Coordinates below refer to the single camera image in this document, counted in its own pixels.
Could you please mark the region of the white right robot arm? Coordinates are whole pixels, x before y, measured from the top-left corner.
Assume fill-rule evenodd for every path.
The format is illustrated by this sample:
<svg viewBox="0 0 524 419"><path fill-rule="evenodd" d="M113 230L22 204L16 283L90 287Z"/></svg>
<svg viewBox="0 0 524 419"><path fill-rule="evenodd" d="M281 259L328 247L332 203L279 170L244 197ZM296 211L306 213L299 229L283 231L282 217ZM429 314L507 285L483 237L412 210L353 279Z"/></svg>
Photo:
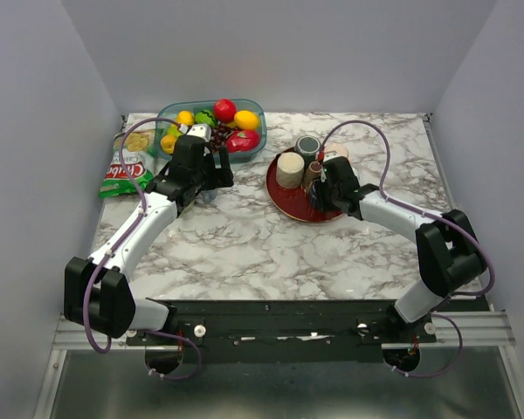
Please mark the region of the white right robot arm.
<svg viewBox="0 0 524 419"><path fill-rule="evenodd" d="M378 186L361 185L345 157L322 162L321 177L314 181L313 190L316 209L376 223L416 245L420 279L396 300L394 314L383 323L393 341L407 340L416 332L417 321L487 269L463 212L429 212L395 203Z"/></svg>

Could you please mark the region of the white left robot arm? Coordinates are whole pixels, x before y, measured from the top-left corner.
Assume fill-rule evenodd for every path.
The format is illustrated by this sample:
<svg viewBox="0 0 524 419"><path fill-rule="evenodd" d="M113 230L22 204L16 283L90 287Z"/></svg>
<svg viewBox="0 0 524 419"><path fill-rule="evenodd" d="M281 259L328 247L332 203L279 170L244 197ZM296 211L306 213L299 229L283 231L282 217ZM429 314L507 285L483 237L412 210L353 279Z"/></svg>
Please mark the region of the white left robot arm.
<svg viewBox="0 0 524 419"><path fill-rule="evenodd" d="M68 262L65 318L110 338L146 330L154 343L170 343L176 323L169 317L169 306L135 298L130 277L152 243L198 195L232 184L226 148L214 149L202 137L182 135L172 159L149 182L130 218L88 258Z"/></svg>

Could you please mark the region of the dark blue mug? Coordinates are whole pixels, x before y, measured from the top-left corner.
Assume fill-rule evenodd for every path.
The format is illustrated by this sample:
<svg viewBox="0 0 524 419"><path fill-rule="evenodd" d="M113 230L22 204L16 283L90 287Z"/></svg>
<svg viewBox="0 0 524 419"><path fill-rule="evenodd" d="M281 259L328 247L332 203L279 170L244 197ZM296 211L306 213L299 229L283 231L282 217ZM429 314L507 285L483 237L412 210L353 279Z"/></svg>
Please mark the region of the dark blue mug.
<svg viewBox="0 0 524 419"><path fill-rule="evenodd" d="M308 193L309 204L314 210L321 211L321 198L318 189L313 185Z"/></svg>

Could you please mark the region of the light blue textured mug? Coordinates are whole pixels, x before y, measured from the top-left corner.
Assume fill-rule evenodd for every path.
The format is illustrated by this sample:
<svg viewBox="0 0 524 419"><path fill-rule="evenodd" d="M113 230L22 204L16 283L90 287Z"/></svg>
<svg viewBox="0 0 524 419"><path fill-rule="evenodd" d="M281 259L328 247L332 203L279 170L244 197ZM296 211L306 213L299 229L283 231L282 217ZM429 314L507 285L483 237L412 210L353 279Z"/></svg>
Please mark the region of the light blue textured mug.
<svg viewBox="0 0 524 419"><path fill-rule="evenodd" d="M209 203L212 203L217 198L217 194L218 194L217 189L203 190L201 192L201 197L204 203L209 204Z"/></svg>

